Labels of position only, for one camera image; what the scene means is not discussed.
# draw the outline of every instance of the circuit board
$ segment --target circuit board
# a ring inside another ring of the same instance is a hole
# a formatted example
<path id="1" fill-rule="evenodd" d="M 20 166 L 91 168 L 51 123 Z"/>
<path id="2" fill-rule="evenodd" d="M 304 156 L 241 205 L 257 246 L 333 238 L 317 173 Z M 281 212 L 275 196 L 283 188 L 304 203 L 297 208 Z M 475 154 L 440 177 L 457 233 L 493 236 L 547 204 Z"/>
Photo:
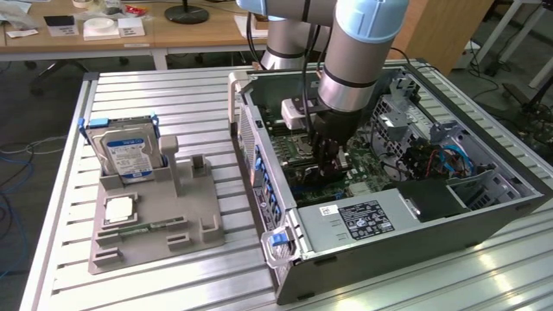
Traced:
<path id="1" fill-rule="evenodd" d="M 353 168 L 325 187 L 305 188 L 296 182 L 305 169 L 316 167 L 307 133 L 272 137 L 272 143 L 299 207 L 381 191 L 392 181 L 360 132 L 348 143 Z"/>

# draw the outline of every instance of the hard drive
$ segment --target hard drive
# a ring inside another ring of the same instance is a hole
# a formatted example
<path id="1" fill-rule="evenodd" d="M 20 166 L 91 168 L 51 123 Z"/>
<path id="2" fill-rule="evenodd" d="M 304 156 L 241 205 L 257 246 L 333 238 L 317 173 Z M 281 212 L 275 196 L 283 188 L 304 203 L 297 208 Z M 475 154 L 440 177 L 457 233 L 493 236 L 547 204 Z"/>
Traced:
<path id="1" fill-rule="evenodd" d="M 156 115 L 124 119 L 92 119 L 80 131 L 95 150 L 104 176 L 120 175 L 123 183 L 154 179 L 164 166 L 159 151 Z"/>

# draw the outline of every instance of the paper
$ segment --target paper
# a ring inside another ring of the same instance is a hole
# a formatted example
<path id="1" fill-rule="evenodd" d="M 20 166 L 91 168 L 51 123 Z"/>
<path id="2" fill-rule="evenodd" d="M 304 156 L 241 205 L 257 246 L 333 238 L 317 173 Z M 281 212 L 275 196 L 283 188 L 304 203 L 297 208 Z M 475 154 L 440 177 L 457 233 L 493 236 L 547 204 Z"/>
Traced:
<path id="1" fill-rule="evenodd" d="M 243 35 L 244 38 L 247 38 L 247 36 L 245 36 L 245 25 L 248 24 L 248 17 L 235 15 L 235 22 L 236 22 L 236 26 L 239 27 L 240 34 Z M 253 19 L 252 19 L 252 38 L 267 38 L 268 35 L 269 35 L 268 30 L 257 30 L 255 28 L 255 22 L 253 22 Z"/>
<path id="2" fill-rule="evenodd" d="M 39 32 L 35 29 L 24 30 L 24 31 L 7 31 L 7 35 L 10 38 L 20 38 L 27 37 L 32 34 L 38 34 Z"/>
<path id="3" fill-rule="evenodd" d="M 20 2 L 20 1 L 10 1 L 10 3 L 14 3 L 19 8 L 28 13 L 28 10 L 31 9 L 31 3 Z M 7 21 L 7 17 L 0 13 L 0 21 Z"/>

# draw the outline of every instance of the aluminum work table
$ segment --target aluminum work table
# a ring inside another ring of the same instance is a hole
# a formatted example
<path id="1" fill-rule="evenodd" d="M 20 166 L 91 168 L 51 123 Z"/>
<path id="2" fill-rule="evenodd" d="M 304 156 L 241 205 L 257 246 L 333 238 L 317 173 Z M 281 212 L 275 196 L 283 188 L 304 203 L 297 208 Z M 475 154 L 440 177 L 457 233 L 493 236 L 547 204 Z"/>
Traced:
<path id="1" fill-rule="evenodd" d="M 553 310 L 552 202 L 471 249 L 300 303 L 275 304 L 228 133 L 228 75 L 248 69 L 106 73 L 99 79 L 83 82 L 74 124 L 80 117 L 118 118 L 155 111 L 162 135 L 179 137 L 179 159 L 186 161 L 198 152 L 207 155 L 214 165 L 227 243 L 99 275 L 87 272 L 100 165 L 75 125 L 22 310 Z M 553 187 L 553 169 L 545 161 L 433 69 L 423 71 L 469 117 Z M 425 92 L 421 105 L 439 121 L 451 118 Z"/>

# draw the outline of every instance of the barcode sticker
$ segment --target barcode sticker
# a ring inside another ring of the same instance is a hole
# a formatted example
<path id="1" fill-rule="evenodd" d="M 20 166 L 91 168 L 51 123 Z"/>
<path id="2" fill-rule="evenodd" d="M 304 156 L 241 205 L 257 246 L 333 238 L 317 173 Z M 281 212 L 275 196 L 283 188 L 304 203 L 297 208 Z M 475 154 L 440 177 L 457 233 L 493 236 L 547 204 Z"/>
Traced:
<path id="1" fill-rule="evenodd" d="M 321 210 L 321 215 L 323 216 L 328 216 L 328 215 L 339 213 L 339 206 L 337 205 L 323 206 L 319 209 Z"/>

